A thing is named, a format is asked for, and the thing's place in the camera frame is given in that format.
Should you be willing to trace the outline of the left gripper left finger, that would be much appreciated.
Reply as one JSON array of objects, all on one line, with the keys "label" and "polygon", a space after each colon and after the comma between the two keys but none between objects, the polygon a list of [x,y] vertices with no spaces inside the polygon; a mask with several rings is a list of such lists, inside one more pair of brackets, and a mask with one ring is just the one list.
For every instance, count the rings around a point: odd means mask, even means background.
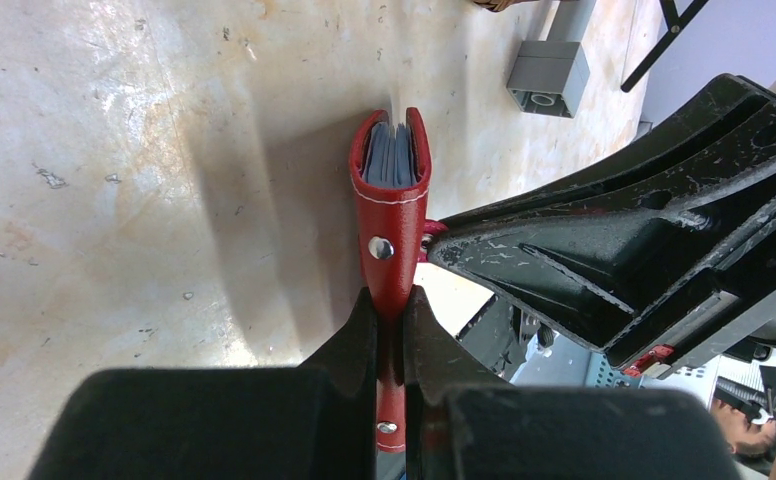
[{"label": "left gripper left finger", "polygon": [[110,369],[68,398],[34,479],[371,479],[377,317],[362,290],[296,367]]}]

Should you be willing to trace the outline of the red leather card holder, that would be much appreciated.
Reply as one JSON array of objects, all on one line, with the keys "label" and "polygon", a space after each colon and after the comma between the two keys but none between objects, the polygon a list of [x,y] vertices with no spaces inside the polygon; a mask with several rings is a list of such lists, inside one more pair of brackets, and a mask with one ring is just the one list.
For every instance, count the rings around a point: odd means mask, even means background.
[{"label": "red leather card holder", "polygon": [[375,442],[406,449],[403,313],[426,234],[432,158],[416,107],[393,124],[374,111],[356,130],[348,154],[362,275],[377,315]]}]

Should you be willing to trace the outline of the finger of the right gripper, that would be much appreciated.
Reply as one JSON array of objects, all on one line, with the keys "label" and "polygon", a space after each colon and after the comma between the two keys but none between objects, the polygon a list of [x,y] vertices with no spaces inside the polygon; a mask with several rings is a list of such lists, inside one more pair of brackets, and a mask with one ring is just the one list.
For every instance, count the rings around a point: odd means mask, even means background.
[{"label": "finger of the right gripper", "polygon": [[428,258],[621,370],[776,344],[776,112],[620,189],[447,227]]},{"label": "finger of the right gripper", "polygon": [[751,118],[776,93],[743,76],[720,74],[649,133],[582,170],[441,220],[450,229],[608,193],[652,177],[705,150]]}]

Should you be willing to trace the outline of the brown wicker divided basket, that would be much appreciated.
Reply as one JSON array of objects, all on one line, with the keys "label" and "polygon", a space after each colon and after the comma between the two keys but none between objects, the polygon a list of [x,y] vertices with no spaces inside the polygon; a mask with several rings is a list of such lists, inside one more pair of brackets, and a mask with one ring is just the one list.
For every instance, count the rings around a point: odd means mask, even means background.
[{"label": "brown wicker divided basket", "polygon": [[514,5],[536,1],[537,0],[473,0],[473,3],[487,11],[499,13]]}]

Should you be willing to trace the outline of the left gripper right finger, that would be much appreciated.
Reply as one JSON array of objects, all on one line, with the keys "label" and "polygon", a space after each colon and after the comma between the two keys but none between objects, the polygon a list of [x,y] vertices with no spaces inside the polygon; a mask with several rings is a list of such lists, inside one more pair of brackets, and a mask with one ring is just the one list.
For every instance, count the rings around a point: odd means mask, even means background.
[{"label": "left gripper right finger", "polygon": [[705,406],[670,389],[517,387],[436,320],[423,288],[403,315],[411,479],[735,479]]}]

